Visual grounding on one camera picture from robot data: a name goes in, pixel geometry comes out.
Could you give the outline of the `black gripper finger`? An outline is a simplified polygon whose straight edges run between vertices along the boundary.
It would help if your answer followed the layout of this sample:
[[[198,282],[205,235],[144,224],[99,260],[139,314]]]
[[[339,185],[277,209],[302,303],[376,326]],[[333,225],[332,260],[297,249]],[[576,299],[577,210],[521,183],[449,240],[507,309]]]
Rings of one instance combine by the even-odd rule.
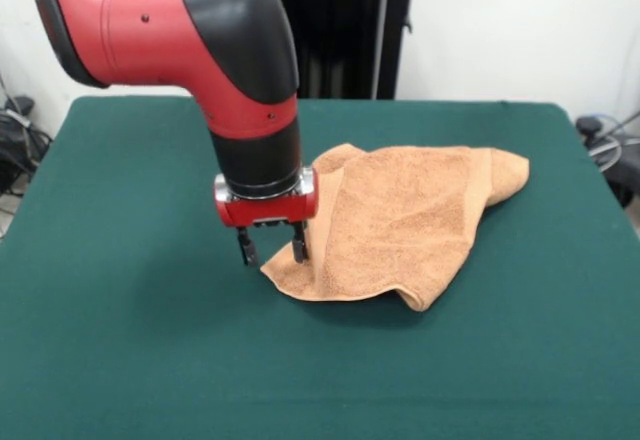
[[[294,230],[292,239],[294,260],[298,264],[303,264],[306,260],[309,259],[308,249],[306,245],[305,223],[303,221],[294,222],[292,223],[292,227]]]
[[[249,267],[257,267],[259,265],[257,250],[245,227],[237,228],[237,239],[244,264]]]

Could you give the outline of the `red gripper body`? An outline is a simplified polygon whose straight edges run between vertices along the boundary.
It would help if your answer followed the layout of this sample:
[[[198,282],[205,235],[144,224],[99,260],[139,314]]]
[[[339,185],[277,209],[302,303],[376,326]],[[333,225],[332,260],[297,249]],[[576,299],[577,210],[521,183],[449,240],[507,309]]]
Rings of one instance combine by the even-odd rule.
[[[265,198],[243,198],[232,192],[222,174],[214,180],[213,196],[218,215],[227,227],[284,221],[305,222],[318,211],[319,182],[316,170],[303,167],[292,189]]]

